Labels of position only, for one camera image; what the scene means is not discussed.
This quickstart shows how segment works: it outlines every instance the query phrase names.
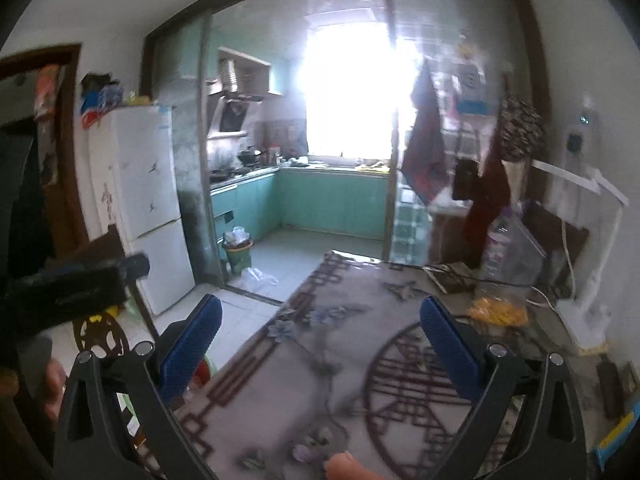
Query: tile floor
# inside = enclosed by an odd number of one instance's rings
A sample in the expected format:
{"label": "tile floor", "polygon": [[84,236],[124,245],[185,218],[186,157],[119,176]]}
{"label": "tile floor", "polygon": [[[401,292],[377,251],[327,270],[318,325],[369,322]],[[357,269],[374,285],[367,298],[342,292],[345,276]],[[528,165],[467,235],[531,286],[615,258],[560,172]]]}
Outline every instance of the tile floor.
{"label": "tile floor", "polygon": [[[155,317],[158,332],[162,333],[170,323],[176,320],[185,319],[207,293],[217,296],[222,301],[222,326],[207,350],[207,357],[217,369],[220,369],[255,332],[274,316],[278,307],[228,290],[221,290],[212,285],[198,285],[170,309]],[[117,317],[117,321],[127,335],[132,348],[140,341],[151,339],[142,320],[133,314],[122,312]],[[66,373],[69,374],[78,354],[71,323],[52,328],[47,333],[53,341],[52,356],[62,363]]]}
{"label": "tile floor", "polygon": [[286,301],[331,250],[382,257],[382,241],[294,229],[269,234],[251,249],[252,266],[276,277],[277,285],[256,283],[243,277],[230,285],[267,298]]}

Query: window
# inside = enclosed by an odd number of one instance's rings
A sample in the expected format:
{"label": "window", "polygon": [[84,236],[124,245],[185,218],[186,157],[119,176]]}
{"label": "window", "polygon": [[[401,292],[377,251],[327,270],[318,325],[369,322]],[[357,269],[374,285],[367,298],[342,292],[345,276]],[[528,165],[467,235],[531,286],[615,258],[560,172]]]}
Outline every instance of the window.
{"label": "window", "polygon": [[391,62],[386,23],[325,25],[308,32],[301,83],[309,153],[390,157]]}

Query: trash can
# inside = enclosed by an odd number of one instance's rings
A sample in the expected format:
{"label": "trash can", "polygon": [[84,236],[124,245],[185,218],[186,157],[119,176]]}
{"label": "trash can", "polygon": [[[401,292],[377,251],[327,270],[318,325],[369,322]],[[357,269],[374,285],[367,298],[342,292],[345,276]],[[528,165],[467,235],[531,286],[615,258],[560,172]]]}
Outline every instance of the trash can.
{"label": "trash can", "polygon": [[228,247],[227,244],[222,244],[222,248],[225,250],[226,259],[231,266],[231,273],[239,276],[242,269],[251,267],[251,253],[250,249],[254,246],[253,241],[249,240],[249,243],[240,245],[238,247]]}

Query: refrigerator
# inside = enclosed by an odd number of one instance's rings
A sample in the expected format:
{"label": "refrigerator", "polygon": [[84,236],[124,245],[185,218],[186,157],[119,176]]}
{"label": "refrigerator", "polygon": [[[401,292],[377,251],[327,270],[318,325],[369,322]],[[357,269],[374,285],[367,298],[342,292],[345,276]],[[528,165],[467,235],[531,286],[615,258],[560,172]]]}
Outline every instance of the refrigerator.
{"label": "refrigerator", "polygon": [[140,293],[160,314],[195,285],[175,187],[171,108],[116,108],[88,131],[89,163],[102,231],[116,224],[127,254],[150,271]]}

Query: range hood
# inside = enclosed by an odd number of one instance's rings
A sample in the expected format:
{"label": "range hood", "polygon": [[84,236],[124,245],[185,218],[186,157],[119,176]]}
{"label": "range hood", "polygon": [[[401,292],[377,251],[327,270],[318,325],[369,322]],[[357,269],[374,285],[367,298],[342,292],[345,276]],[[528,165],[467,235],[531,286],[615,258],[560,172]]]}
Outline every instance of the range hood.
{"label": "range hood", "polygon": [[218,63],[222,90],[207,98],[207,139],[244,137],[257,119],[263,97],[239,91],[236,62],[221,59]]}

